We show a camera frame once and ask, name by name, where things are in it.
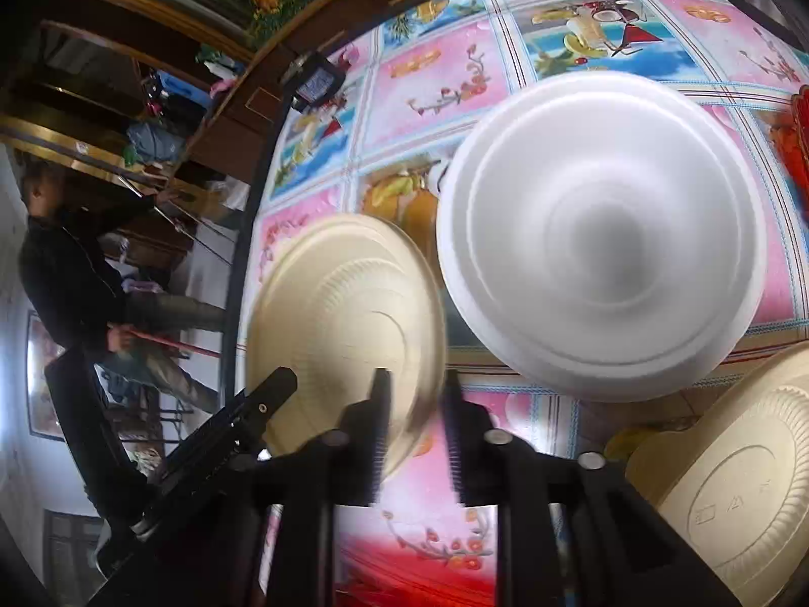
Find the small beige plastic bowl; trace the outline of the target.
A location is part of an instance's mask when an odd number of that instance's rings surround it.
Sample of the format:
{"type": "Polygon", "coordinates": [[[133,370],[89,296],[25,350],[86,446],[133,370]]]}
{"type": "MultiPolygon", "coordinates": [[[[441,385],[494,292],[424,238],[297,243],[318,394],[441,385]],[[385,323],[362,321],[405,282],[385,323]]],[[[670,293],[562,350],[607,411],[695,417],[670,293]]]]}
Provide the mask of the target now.
{"type": "Polygon", "coordinates": [[[376,370],[391,377],[385,475],[416,453],[444,381],[445,320],[425,256],[374,216],[328,216],[287,244],[252,307],[247,391],[288,367],[296,392],[269,418],[264,441],[291,454],[336,426],[369,395],[376,370]]]}

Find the large white foam bowl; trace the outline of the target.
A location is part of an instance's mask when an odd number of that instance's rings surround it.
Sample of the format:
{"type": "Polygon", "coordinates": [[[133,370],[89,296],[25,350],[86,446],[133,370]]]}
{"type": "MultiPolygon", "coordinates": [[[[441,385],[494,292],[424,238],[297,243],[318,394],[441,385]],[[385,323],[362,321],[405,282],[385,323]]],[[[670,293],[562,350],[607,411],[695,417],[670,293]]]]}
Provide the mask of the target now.
{"type": "Polygon", "coordinates": [[[745,159],[651,79],[542,79],[488,112],[444,178],[437,249],[458,313],[545,388],[639,402],[711,373],[745,336],[767,229],[745,159]]]}

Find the large beige plastic bowl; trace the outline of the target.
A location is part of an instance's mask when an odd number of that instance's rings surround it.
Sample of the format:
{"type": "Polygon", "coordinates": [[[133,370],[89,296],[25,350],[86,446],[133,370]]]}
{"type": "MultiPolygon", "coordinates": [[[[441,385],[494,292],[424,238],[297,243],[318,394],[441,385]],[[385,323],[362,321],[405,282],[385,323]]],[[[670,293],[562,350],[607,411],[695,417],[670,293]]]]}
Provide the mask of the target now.
{"type": "Polygon", "coordinates": [[[690,429],[639,445],[626,478],[744,605],[807,554],[807,345],[779,352],[690,429]]]}

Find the red plastic dish with label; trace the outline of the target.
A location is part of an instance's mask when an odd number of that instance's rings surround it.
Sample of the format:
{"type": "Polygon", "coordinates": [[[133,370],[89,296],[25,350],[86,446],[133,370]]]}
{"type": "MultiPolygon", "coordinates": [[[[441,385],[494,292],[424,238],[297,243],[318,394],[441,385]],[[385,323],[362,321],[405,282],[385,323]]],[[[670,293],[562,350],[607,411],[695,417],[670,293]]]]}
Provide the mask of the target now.
{"type": "Polygon", "coordinates": [[[802,200],[803,216],[807,216],[809,174],[807,174],[807,85],[804,83],[791,96],[790,122],[782,127],[782,159],[788,174],[798,189],[802,200]]]}

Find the man in dark clothes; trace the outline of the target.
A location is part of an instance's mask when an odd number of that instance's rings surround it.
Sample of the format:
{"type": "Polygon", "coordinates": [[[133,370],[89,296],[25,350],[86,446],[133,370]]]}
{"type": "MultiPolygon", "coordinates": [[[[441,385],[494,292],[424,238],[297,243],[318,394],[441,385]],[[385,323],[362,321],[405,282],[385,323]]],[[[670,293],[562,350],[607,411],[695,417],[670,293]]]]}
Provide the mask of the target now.
{"type": "Polygon", "coordinates": [[[100,238],[150,214],[173,193],[135,197],[110,210],[88,212],[64,200],[63,178],[63,168],[41,159],[27,163],[19,178],[27,210],[19,274],[52,340],[66,350],[78,346],[93,365],[214,414],[218,392],[144,336],[193,329],[221,333],[225,311],[183,294],[125,292],[121,274],[106,261],[100,245],[100,238]]]}

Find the small black jar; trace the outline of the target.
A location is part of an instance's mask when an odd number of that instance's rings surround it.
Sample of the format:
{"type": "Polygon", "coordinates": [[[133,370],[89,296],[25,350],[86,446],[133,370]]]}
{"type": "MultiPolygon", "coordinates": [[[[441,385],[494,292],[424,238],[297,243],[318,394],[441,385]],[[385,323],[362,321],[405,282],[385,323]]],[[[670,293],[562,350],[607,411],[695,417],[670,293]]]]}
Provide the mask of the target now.
{"type": "Polygon", "coordinates": [[[345,71],[319,52],[307,52],[289,63],[281,89],[293,110],[321,107],[343,86],[345,71]]]}

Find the framed wall picture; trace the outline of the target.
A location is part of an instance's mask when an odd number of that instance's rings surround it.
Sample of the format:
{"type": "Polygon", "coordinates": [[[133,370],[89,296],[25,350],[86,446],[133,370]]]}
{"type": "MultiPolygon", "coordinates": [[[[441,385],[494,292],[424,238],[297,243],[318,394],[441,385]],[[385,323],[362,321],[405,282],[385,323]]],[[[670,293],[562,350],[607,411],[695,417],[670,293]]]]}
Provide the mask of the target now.
{"type": "Polygon", "coordinates": [[[26,408],[29,431],[34,437],[63,441],[50,388],[45,378],[47,367],[63,352],[33,311],[27,315],[26,329],[26,408]]]}

